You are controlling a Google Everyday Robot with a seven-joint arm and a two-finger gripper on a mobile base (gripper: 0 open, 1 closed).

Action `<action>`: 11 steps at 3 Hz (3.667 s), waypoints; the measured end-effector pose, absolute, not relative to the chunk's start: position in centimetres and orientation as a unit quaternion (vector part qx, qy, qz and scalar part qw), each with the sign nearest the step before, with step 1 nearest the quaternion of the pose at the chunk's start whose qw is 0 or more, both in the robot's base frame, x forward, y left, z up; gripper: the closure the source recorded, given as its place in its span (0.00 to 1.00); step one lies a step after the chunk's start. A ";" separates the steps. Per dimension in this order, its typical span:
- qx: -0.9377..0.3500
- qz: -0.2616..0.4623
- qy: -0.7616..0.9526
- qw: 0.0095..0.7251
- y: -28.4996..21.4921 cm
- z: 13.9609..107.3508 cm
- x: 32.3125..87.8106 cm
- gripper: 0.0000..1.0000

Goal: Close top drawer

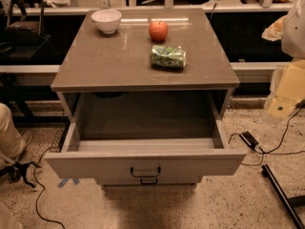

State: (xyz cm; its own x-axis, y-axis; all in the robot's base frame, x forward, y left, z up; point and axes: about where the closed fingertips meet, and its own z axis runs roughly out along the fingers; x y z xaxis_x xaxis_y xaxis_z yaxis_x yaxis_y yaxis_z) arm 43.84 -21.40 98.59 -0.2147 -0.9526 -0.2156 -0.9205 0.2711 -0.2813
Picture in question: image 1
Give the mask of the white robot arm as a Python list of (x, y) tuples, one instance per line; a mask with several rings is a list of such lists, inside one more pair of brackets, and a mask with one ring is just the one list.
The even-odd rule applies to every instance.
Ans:
[(305, 0), (298, 0), (289, 12), (262, 34), (264, 39), (281, 39), (281, 50), (293, 60), (274, 70), (264, 110), (265, 120), (284, 120), (305, 99)]

